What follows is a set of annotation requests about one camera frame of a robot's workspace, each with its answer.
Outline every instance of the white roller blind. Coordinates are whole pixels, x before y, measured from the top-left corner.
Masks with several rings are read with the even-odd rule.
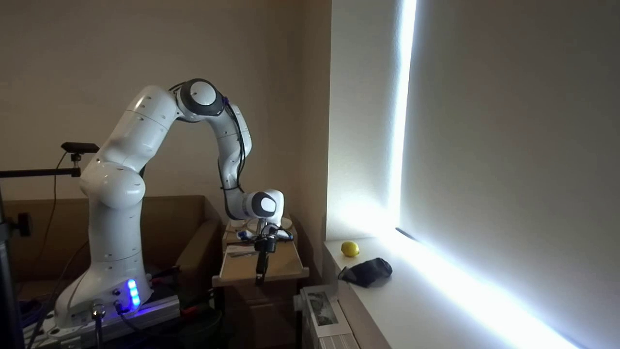
[[[400,227],[592,349],[620,348],[619,18],[418,0],[407,103]]]

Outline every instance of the window sill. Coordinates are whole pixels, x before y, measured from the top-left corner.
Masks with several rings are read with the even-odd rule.
[[[360,247],[354,258],[340,252],[344,240],[325,242],[338,273],[345,266],[381,257],[392,266],[391,279],[377,288],[361,288],[343,281],[339,283],[339,299],[361,349],[377,347],[377,342],[365,343],[368,325],[358,325],[360,317],[374,323],[393,349],[400,348],[508,348],[498,335],[473,319],[467,312],[442,294],[420,274],[411,261],[400,254],[403,244],[413,241],[394,233],[385,238],[359,238],[351,241]]]

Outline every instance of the lemon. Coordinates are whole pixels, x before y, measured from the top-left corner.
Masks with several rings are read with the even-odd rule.
[[[342,243],[340,251],[347,257],[355,257],[360,254],[360,247],[353,241],[345,241]]]

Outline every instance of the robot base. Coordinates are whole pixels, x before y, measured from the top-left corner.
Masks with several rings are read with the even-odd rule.
[[[106,309],[107,312],[114,312],[114,309]],[[158,301],[146,303],[140,310],[128,317],[128,320],[138,328],[144,329],[162,322],[179,317],[180,307],[179,298],[171,296]],[[96,346],[95,341],[95,322],[91,321],[86,325],[59,329],[56,327],[53,312],[48,314],[49,319],[45,319],[42,330],[44,335],[40,335],[35,340],[32,348],[62,348],[62,349],[81,349]],[[24,329],[24,341],[28,343],[34,325]],[[118,317],[110,321],[103,321],[104,340],[122,337],[133,330]]]

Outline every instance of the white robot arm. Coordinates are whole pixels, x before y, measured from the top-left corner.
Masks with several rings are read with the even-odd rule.
[[[122,304],[131,314],[151,295],[140,238],[145,185],[138,172],[157,153],[177,119],[205,120],[213,128],[227,215],[237,220],[261,218],[269,226],[269,235],[278,232],[284,195],[273,189],[245,193],[239,185],[245,158],[252,149],[239,108],[205,79],[191,79],[174,86],[173,91],[148,86],[132,100],[82,172],[81,189],[89,198],[91,265],[56,302],[55,324],[60,331],[55,336],[59,339],[90,322],[94,304],[108,309]]]

